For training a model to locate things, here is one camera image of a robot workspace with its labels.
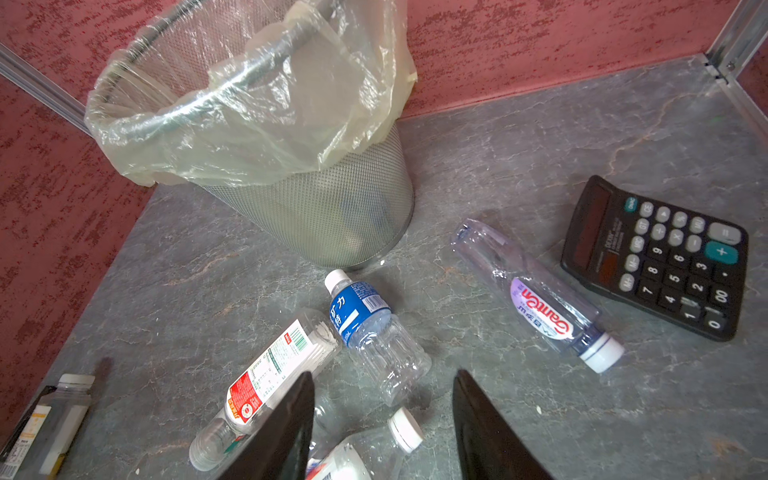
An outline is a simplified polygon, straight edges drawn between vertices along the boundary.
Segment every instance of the black calculator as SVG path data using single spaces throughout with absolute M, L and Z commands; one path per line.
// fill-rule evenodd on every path
M 560 263 L 589 290 L 725 342 L 739 322 L 748 243 L 734 223 L 593 175 Z

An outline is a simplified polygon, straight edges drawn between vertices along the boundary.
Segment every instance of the calculator display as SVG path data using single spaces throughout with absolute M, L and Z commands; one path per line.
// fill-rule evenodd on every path
M 590 193 L 592 198 L 589 212 L 574 250 L 574 262 L 583 269 L 589 265 L 595 242 L 598 241 L 600 225 L 603 223 L 608 201 L 611 199 L 611 192 L 597 185 L 591 189 Z

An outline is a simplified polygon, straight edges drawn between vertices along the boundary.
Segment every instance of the bottle cap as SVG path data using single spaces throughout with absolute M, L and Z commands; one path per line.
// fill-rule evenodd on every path
M 96 377 L 93 375 L 75 375 L 74 373 L 65 373 L 58 379 L 58 382 L 90 387 L 94 384 L 94 380 L 96 380 Z
M 424 441 L 424 432 L 405 407 L 401 407 L 389 419 L 389 431 L 406 453 L 413 452 Z
M 608 370 L 624 355 L 624 346 L 615 338 L 603 333 L 579 358 L 597 373 Z
M 346 275 L 346 273 L 344 273 L 344 270 L 337 268 L 333 272 L 329 273 L 326 276 L 326 288 L 328 289 L 328 293 L 333 295 L 333 287 L 338 285 L 342 280 L 349 280 L 349 277 Z

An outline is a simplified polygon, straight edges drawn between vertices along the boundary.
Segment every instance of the clear plastic bottle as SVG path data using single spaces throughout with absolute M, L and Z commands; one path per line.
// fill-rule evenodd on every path
M 219 465 L 256 433 L 300 373 L 317 376 L 341 344 L 317 310 L 300 310 L 286 329 L 227 389 L 224 407 L 190 445 L 190 462 L 203 472 Z
M 459 224 L 451 246 L 556 350 L 572 348 L 597 373 L 624 354 L 624 347 L 595 324 L 600 310 L 515 241 L 467 218 Z
M 387 426 L 344 439 L 306 480 L 395 480 L 406 455 L 423 440 L 419 424 L 403 407 L 389 419 Z
M 432 360 L 368 283 L 353 282 L 343 270 L 334 270 L 325 284 L 333 298 L 331 321 L 353 359 L 381 386 L 388 406 L 399 404 Z
M 55 478 L 91 405 L 91 375 L 65 373 L 56 390 L 40 397 L 32 417 L 0 464 L 0 478 Z

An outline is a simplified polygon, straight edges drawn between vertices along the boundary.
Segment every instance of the red and white bottle label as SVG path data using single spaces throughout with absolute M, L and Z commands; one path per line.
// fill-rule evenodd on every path
M 235 423 L 246 425 L 313 347 L 299 320 L 291 323 L 227 390 Z
M 573 338 L 574 326 L 519 278 L 512 280 L 509 294 L 518 312 L 544 336 L 557 340 Z

